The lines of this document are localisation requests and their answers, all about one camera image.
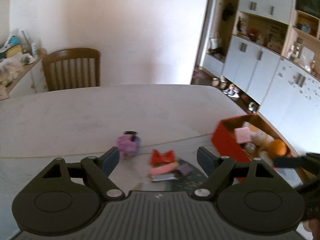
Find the chair backrest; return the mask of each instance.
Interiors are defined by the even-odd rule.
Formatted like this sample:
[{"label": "chair backrest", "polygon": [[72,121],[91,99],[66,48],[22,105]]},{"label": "chair backrest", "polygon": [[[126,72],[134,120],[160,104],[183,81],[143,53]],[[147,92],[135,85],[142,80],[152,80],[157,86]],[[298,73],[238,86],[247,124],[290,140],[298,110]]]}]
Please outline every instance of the chair backrest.
[{"label": "chair backrest", "polygon": [[100,86],[100,52],[72,48],[53,52],[42,59],[49,91]]}]

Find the pink and purple toy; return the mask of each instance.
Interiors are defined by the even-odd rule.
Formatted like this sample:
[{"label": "pink and purple toy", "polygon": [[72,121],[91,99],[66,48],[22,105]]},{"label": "pink and purple toy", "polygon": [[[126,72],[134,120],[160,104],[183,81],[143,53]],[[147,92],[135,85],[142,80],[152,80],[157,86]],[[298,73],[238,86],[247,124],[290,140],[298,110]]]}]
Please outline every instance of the pink and purple toy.
[{"label": "pink and purple toy", "polygon": [[138,153],[140,138],[137,134],[134,131],[127,131],[117,139],[117,147],[119,148],[121,158],[127,159]]}]

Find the pink cube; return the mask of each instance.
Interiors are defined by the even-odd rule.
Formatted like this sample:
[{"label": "pink cube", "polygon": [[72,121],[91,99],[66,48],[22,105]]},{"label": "pink cube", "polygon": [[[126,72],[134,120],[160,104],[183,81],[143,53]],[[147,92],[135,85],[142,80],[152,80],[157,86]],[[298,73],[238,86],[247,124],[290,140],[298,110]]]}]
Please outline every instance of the pink cube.
[{"label": "pink cube", "polygon": [[238,144],[251,142],[249,127],[235,128],[235,136]]}]

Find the drawer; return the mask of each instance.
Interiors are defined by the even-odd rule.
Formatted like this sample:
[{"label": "drawer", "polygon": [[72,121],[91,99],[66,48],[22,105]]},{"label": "drawer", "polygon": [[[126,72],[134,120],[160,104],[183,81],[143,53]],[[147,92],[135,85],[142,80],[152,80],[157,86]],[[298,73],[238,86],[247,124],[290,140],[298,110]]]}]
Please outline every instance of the drawer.
[{"label": "drawer", "polygon": [[45,78],[42,78],[42,80],[40,80],[40,82],[36,85],[36,93],[44,93],[48,91],[49,90]]},{"label": "drawer", "polygon": [[43,72],[42,62],[41,61],[39,61],[31,69],[31,75],[32,75],[34,84],[37,86],[37,84],[44,78],[44,72]]}]

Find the red bow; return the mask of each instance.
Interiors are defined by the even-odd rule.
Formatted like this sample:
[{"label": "red bow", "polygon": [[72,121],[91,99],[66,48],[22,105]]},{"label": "red bow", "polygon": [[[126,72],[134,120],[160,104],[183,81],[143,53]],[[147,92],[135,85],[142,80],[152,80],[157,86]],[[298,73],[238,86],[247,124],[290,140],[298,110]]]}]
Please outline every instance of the red bow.
[{"label": "red bow", "polygon": [[175,155],[174,151],[168,151],[164,154],[160,154],[158,150],[152,150],[151,157],[150,157],[150,165],[156,165],[161,163],[174,163],[175,162]]}]

